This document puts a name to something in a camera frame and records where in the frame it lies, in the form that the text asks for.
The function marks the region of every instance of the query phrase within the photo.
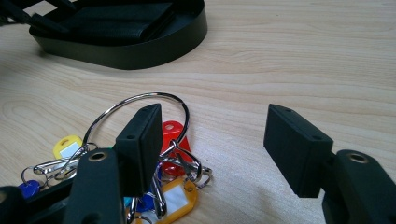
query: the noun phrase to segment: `wooden table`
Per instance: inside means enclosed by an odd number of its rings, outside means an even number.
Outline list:
[[[262,145],[269,104],[290,107],[334,140],[375,157],[396,181],[394,1],[207,0],[203,43],[173,62],[122,71],[44,53],[27,25],[0,28],[0,185],[53,159],[103,111],[163,91],[191,111],[191,150],[210,186],[178,223],[324,223],[318,199],[299,199]],[[29,8],[45,14],[49,4]],[[143,105],[128,105],[92,136],[106,147]]]

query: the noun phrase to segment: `yellow key tag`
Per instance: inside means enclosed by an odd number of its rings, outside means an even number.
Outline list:
[[[76,135],[69,135],[61,139],[53,147],[53,155],[56,159],[71,157],[81,147],[82,140]]]
[[[184,180],[178,178],[163,186],[163,196],[166,200],[167,213],[161,220],[157,219],[151,211],[140,215],[150,219],[153,224],[172,223],[192,210],[197,202],[198,190],[190,180],[184,184]],[[147,222],[142,219],[136,219],[135,223],[144,224]]]

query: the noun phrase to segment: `red key tag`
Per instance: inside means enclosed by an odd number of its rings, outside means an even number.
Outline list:
[[[163,148],[161,149],[161,153],[169,148],[171,141],[177,139],[182,130],[183,125],[177,121],[168,120],[163,123]],[[183,149],[186,149],[187,151],[191,151],[187,136],[183,138],[179,146]],[[169,154],[169,157],[176,158],[177,156],[175,152],[172,152]],[[192,159],[185,153],[181,153],[181,157],[184,161],[192,162]],[[166,174],[173,176],[181,176],[185,174],[183,167],[174,165],[173,163],[167,161],[163,163],[163,171]]]

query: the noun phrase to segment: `black plastic container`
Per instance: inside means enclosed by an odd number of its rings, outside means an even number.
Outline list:
[[[84,20],[83,17],[82,19],[74,17],[78,17],[79,12],[91,7],[117,9],[120,8],[119,6],[126,8],[139,4],[171,6],[166,10],[166,16],[157,21],[155,32],[141,39],[106,39],[98,34],[92,38],[84,38],[78,34],[74,35],[73,29],[70,33],[63,34],[31,27],[30,34],[47,53],[118,69],[143,69],[171,62],[190,52],[203,41],[207,32],[203,0],[173,2],[79,0],[73,4],[77,9],[75,12],[70,13],[57,8],[45,15],[45,18],[58,24],[67,24],[70,19]],[[115,10],[111,13],[117,15],[119,12]]]

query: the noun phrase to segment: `key ring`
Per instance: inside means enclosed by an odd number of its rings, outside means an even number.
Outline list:
[[[26,181],[26,179],[24,178],[24,173],[26,172],[26,170],[29,170],[29,169],[34,170],[34,168],[35,168],[34,166],[28,166],[28,167],[26,167],[26,168],[23,169],[23,171],[22,171],[22,173],[21,173],[21,179],[22,179],[22,182],[23,182],[24,185],[29,185],[29,183],[28,183],[28,182]],[[47,183],[47,179],[48,179],[47,174],[43,173],[43,174],[41,174],[41,175],[44,175],[44,176],[46,177],[46,183]],[[43,185],[40,185],[40,188],[43,189],[44,187],[46,187],[46,183],[44,183]]]
[[[82,145],[86,144],[88,142],[88,140],[90,139],[91,133],[94,131],[94,129],[97,127],[97,125],[99,124],[99,122],[106,118],[107,116],[109,116],[110,114],[112,114],[114,111],[120,109],[121,107],[128,105],[129,103],[132,102],[136,102],[139,100],[144,100],[144,99],[150,99],[150,98],[164,98],[167,100],[171,100],[173,102],[179,103],[185,112],[185,119],[184,119],[184,125],[183,125],[183,129],[180,132],[180,135],[178,136],[178,138],[176,139],[176,141],[178,143],[181,142],[181,140],[183,140],[183,138],[186,135],[187,129],[189,127],[189,122],[190,122],[190,111],[187,108],[186,104],[184,104],[184,102],[178,98],[177,96],[170,94],[170,93],[165,93],[165,92],[149,92],[149,93],[144,93],[144,94],[140,94],[140,95],[136,95],[130,98],[127,98],[123,101],[120,101],[118,104],[111,106],[107,111],[105,111],[102,115],[100,115],[90,126],[90,128],[87,130],[87,132],[85,132],[84,135],[84,139],[82,140]],[[161,155],[161,157],[166,157],[170,151],[174,148],[173,145],[169,146],[168,149],[166,149]]]

